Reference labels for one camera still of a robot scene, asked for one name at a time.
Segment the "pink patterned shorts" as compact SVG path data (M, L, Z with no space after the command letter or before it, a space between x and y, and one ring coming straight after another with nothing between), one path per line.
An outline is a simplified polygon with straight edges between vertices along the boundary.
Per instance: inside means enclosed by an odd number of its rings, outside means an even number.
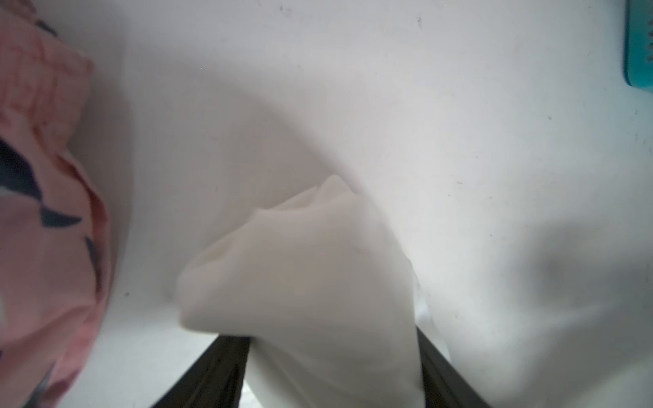
M112 287L105 203L68 145L93 62L29 1L1 4L1 404L54 407Z

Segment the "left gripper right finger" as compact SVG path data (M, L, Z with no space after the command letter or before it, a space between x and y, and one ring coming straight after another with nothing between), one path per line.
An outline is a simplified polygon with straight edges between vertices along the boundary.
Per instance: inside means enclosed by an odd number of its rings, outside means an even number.
M451 363L417 329L426 408L490 408Z

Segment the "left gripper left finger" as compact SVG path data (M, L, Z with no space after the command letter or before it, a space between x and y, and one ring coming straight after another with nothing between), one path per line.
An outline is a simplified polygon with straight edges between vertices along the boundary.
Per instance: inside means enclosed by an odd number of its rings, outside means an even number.
M238 408L251 339L219 336L154 408Z

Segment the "white shorts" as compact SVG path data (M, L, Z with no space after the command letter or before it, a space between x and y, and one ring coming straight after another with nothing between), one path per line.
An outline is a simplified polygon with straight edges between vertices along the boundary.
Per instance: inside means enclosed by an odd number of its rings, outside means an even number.
M189 330L251 338L263 407L422 407L418 330L445 345L394 233L338 176L206 246L175 303Z

